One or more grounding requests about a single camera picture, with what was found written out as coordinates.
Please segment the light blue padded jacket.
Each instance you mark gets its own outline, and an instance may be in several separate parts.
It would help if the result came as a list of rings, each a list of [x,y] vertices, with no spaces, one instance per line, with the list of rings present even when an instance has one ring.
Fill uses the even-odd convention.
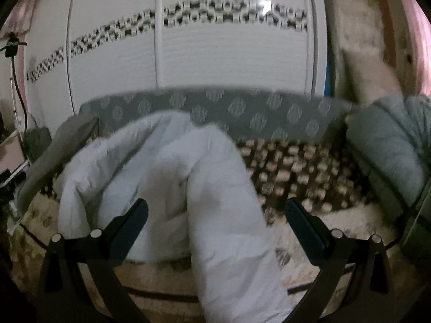
[[[208,322],[282,322],[291,313],[256,191],[217,126],[165,111],[94,140],[61,174],[58,231],[87,236],[138,199],[149,216],[128,259],[190,257]]]

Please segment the floral patterned bed blanket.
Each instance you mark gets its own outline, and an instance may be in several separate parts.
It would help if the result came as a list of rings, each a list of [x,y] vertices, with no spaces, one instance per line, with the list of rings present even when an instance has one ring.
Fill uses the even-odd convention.
[[[378,234],[389,245],[389,262],[402,261],[396,235],[381,212],[367,178],[344,148],[330,144],[248,140],[238,148],[256,188],[275,242],[283,286],[298,303],[318,274],[281,211],[283,198],[296,197],[310,214],[352,238]],[[49,238],[57,229],[59,193],[64,178],[55,172],[34,196],[22,223],[10,238],[12,280],[34,297]],[[125,262],[116,271],[131,298],[151,322],[203,322],[189,258],[158,265]]]

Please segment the dark bag on floor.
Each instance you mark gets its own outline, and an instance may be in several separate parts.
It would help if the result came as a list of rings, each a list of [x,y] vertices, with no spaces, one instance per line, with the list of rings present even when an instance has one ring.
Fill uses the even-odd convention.
[[[49,147],[51,141],[48,128],[28,129],[23,137],[23,152],[30,162],[34,163]]]

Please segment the grey-green rolled duvet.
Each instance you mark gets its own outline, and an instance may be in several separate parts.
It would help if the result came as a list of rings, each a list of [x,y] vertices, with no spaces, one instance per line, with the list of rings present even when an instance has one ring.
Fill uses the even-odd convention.
[[[374,101],[353,115],[347,139],[412,206],[430,178],[430,98]]]

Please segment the white louvered wardrobe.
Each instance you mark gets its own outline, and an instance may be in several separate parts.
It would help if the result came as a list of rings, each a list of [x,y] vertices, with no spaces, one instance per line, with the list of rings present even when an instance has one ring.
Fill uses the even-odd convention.
[[[325,88],[324,0],[37,0],[26,43],[29,113],[51,131],[111,94]]]

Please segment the black phone tripod stand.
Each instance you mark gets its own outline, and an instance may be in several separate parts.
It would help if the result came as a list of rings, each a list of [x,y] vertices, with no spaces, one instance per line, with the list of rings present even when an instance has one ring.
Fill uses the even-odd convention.
[[[28,113],[27,113],[26,105],[24,104],[23,97],[20,92],[18,79],[17,79],[16,66],[15,66],[15,57],[18,55],[18,49],[20,46],[27,46],[27,43],[21,42],[15,33],[9,32],[6,44],[4,45],[4,47],[1,48],[1,51],[4,52],[5,58],[10,59],[11,69],[12,69],[12,81],[15,87],[15,92],[18,95],[21,109],[23,111],[23,117],[24,117],[23,132],[26,133],[28,128]]]

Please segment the beige pillow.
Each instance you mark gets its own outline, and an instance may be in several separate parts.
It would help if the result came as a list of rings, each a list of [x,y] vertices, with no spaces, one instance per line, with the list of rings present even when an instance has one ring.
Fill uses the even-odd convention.
[[[402,86],[387,62],[383,15],[378,0],[326,0],[332,47],[334,94],[369,105]]]

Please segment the pink window curtain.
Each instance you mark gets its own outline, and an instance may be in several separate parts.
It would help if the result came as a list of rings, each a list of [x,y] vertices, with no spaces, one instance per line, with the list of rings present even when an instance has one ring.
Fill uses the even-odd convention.
[[[401,0],[408,25],[411,51],[407,51],[415,92],[430,97],[430,22],[416,0]]]

